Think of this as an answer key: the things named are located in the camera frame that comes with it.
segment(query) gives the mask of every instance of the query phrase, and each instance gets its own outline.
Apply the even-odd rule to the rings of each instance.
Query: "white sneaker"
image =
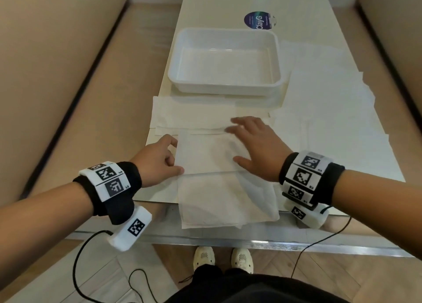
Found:
[[[231,258],[232,268],[242,269],[249,274],[254,272],[254,262],[248,249],[233,249]]]
[[[193,271],[204,264],[215,265],[212,247],[197,247],[193,256]]]

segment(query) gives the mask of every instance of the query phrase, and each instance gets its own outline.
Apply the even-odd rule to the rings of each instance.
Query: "table surface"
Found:
[[[271,31],[277,35],[279,41],[305,42],[343,49],[346,55],[342,66],[357,70],[328,0],[183,0],[175,36],[186,27],[247,29],[244,17],[254,11],[268,12],[275,17],[276,24]],[[167,76],[174,40],[175,37],[159,96],[183,95]],[[155,129],[150,129],[147,144],[156,142],[159,138],[160,136],[155,135]],[[279,210],[283,211],[285,209],[281,199]],[[134,200],[177,203],[177,189],[170,182],[164,182],[153,188],[139,190]],[[344,215],[337,209],[330,209],[330,214]]]

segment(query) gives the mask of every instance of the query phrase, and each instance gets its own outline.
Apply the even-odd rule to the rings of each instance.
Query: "round sticker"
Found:
[[[245,24],[251,29],[269,30],[276,25],[276,18],[268,12],[256,11],[245,16]]]

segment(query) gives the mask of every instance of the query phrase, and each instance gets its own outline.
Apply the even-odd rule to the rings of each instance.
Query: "white bin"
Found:
[[[183,29],[168,77],[182,92],[268,95],[282,84],[277,36],[254,29]]]

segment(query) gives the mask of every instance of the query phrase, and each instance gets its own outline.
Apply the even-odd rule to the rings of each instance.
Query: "finger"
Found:
[[[169,150],[166,151],[166,159],[165,159],[165,162],[166,162],[166,164],[168,166],[173,166],[174,165],[174,156],[173,156],[173,154]]]
[[[235,126],[231,126],[231,127],[227,127],[224,131],[226,131],[227,133],[231,133],[236,135],[236,137],[243,143],[246,144],[249,142],[249,140],[251,139],[252,135],[246,131],[244,128],[242,128],[240,125],[235,125]]]
[[[255,124],[255,118],[253,116],[235,117],[231,121],[235,124],[243,125],[246,130],[250,133],[256,133],[258,126]]]
[[[174,176],[182,175],[184,173],[184,168],[181,166],[168,166],[166,168],[166,177],[172,178]]]
[[[253,164],[251,160],[245,159],[242,156],[235,156],[233,161],[239,164],[240,167],[243,167],[246,171],[252,173]]]
[[[171,136],[170,134],[163,135],[160,140],[158,140],[160,144],[165,145],[168,147],[169,145],[173,145],[175,148],[177,147],[177,139]]]
[[[265,130],[266,129],[265,123],[259,117],[256,117],[254,119],[254,121],[255,121],[255,124],[258,127],[258,129],[260,129],[260,130]]]

